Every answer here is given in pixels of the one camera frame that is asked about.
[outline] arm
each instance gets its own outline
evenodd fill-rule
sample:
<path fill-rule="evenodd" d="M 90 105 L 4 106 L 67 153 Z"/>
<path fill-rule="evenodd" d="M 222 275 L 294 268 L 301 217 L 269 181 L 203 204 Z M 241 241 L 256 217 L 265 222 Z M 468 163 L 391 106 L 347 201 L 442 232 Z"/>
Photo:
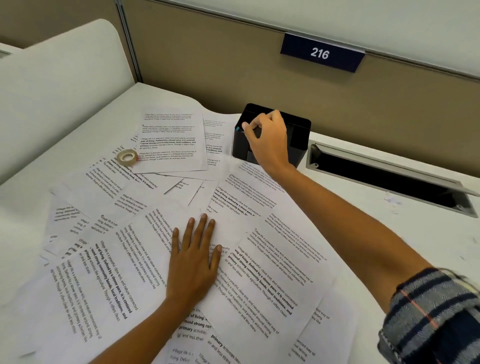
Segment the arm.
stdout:
<path fill-rule="evenodd" d="M 161 306 L 145 321 L 119 339 L 90 364 L 150 364 L 173 332 L 207 294 L 215 282 L 222 247 L 218 245 L 209 264 L 209 247 L 215 220 L 203 214 L 192 237 L 195 220 L 190 218 L 179 251 L 179 230 L 172 234 L 167 295 Z"/>
<path fill-rule="evenodd" d="M 262 128 L 260 138 L 253 132 L 256 126 Z M 387 312 L 396 286 L 430 264 L 385 225 L 289 164 L 286 128 L 279 111 L 260 114 L 242 127 L 259 164 L 287 191 Z"/>

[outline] shirt sleeve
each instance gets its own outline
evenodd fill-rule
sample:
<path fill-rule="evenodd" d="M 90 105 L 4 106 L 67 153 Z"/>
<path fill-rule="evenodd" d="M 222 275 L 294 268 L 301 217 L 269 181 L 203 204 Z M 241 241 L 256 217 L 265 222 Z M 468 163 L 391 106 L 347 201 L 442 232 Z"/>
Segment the shirt sleeve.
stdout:
<path fill-rule="evenodd" d="M 480 294 L 465 277 L 427 268 L 397 287 L 379 332 L 392 364 L 480 364 Z"/>

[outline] number 216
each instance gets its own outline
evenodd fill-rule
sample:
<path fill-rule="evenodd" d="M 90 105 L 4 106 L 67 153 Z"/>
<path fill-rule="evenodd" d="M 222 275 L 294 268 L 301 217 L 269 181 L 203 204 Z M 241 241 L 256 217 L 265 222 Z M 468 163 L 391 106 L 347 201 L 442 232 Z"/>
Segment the number 216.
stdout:
<path fill-rule="evenodd" d="M 328 50 L 324 51 L 323 49 L 318 49 L 317 47 L 315 47 L 312 50 L 313 52 L 310 54 L 311 56 L 318 57 L 318 58 L 322 57 L 324 60 L 326 60 L 328 58 L 328 55 L 330 54 Z"/>

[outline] beige wall panel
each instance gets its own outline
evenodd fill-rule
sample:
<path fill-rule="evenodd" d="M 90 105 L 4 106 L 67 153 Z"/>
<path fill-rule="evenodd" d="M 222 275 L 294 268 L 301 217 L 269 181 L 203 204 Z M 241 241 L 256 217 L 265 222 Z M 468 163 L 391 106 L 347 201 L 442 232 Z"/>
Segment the beige wall panel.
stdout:
<path fill-rule="evenodd" d="M 144 82 L 224 113 L 248 102 L 315 132 L 480 177 L 480 83 L 367 55 L 355 74 L 280 55 L 283 34 L 124 0 Z"/>
<path fill-rule="evenodd" d="M 135 77 L 114 0 L 0 0 L 0 43 L 26 48 L 99 18 L 117 29 Z"/>

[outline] blue sign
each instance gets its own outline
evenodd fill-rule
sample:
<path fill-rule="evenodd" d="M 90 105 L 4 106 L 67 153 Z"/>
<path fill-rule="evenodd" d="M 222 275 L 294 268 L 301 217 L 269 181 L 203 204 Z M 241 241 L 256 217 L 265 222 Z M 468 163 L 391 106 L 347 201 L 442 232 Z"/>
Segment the blue sign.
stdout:
<path fill-rule="evenodd" d="M 291 33 L 285 33 L 280 53 L 353 73 L 365 56 L 362 50 L 324 43 Z"/>

